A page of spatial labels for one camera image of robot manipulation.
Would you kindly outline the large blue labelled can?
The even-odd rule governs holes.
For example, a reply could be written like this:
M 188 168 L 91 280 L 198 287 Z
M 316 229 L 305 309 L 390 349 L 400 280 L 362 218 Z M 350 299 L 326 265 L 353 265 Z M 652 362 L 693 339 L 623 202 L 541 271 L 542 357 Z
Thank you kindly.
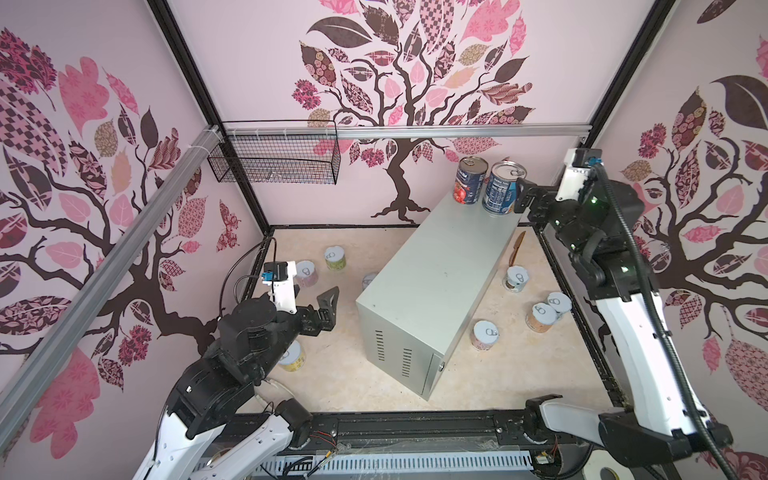
M 506 215 L 517 198 L 517 181 L 527 177 L 527 170 L 511 160 L 496 163 L 490 170 L 482 199 L 484 209 L 494 215 Z

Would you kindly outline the dark tomato can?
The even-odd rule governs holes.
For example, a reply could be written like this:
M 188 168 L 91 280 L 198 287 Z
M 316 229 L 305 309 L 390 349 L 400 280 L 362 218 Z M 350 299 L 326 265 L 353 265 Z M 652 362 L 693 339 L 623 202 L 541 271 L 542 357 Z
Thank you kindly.
M 462 158 L 455 177 L 453 188 L 454 200 L 464 205 L 477 203 L 480 199 L 488 168 L 488 162 L 483 158 L 477 156 Z

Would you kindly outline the pink labelled can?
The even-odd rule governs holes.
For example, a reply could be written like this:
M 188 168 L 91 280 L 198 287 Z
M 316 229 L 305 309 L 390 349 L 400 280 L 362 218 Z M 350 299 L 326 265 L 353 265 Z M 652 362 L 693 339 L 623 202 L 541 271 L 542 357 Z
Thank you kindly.
M 489 320 L 478 320 L 472 326 L 470 340 L 473 347 L 477 350 L 490 350 L 498 343 L 498 327 Z

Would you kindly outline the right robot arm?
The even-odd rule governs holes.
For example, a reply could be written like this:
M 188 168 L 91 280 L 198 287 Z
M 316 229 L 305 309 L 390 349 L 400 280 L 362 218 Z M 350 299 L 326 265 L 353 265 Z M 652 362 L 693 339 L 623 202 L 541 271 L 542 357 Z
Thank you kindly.
M 610 330 L 631 393 L 629 406 L 603 412 L 559 395 L 531 399 L 525 432 L 537 441 L 554 433 L 577 437 L 629 468 L 704 452 L 734 479 L 737 473 L 723 453 L 733 436 L 695 396 L 663 318 L 653 272 L 632 234 L 643 209 L 632 187 L 613 180 L 589 180 L 567 199 L 554 187 L 518 183 L 515 212 L 554 228 Z

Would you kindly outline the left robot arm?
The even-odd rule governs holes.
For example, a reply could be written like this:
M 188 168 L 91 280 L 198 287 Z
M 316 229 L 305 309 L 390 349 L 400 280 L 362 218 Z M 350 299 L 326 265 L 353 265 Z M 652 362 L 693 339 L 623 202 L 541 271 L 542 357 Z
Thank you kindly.
M 317 307 L 299 307 L 293 313 L 279 310 L 262 295 L 224 316 L 219 339 L 173 386 L 135 478 L 243 479 L 273 455 L 304 446 L 313 417 L 297 400 L 288 399 L 264 413 L 262 423 L 218 460 L 204 468 L 198 465 L 297 337 L 316 337 L 335 327 L 339 293 L 333 287 L 318 296 Z

